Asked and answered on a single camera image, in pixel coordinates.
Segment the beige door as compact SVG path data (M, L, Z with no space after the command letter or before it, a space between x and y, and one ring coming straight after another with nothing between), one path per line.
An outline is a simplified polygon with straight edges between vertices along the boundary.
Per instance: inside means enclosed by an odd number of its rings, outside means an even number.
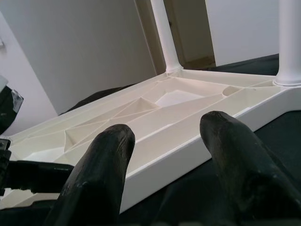
M205 0L164 0L176 53L185 69L215 66Z

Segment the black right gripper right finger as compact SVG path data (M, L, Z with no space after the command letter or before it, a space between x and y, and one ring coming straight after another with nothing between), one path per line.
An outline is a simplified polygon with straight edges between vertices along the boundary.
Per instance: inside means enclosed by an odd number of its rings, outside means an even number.
M199 131L239 219L301 222L301 184L247 125L210 111Z

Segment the white plastic children table top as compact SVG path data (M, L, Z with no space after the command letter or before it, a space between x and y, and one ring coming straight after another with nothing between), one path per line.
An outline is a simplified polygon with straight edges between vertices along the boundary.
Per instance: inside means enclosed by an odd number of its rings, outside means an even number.
M126 124L135 148L120 207L124 212L210 159L199 132L207 112L223 111L257 130L295 110L301 110L301 85L280 86L274 76L181 70L11 135L11 158L76 165L99 133Z

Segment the white plastic table leg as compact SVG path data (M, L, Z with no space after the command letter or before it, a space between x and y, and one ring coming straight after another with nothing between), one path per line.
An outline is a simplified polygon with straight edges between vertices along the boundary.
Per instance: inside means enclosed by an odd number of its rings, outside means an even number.
M279 0L279 70L274 83L301 85L301 0Z
M166 73L171 74L183 69L181 66L170 29L163 0L150 0L156 27L166 63Z

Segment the black tablecloth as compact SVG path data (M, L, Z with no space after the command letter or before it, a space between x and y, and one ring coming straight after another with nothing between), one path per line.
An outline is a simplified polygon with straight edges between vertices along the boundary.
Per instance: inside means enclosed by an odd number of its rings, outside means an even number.
M252 132L301 184L301 110L286 112ZM44 226L59 195L6 188L0 196L0 226ZM301 226L301 222L239 219L211 156L126 211L119 211L111 226Z

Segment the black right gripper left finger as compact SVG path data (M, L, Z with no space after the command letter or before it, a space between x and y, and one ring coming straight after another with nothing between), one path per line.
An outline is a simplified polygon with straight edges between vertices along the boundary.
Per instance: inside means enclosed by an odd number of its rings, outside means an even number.
M134 146L135 135L125 124L97 135L72 170L44 226L116 224Z

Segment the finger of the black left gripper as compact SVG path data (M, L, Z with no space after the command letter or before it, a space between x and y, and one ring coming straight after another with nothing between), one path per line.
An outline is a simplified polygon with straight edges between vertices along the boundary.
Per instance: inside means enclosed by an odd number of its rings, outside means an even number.
M10 161L9 188L30 191L61 191L73 170L69 164Z

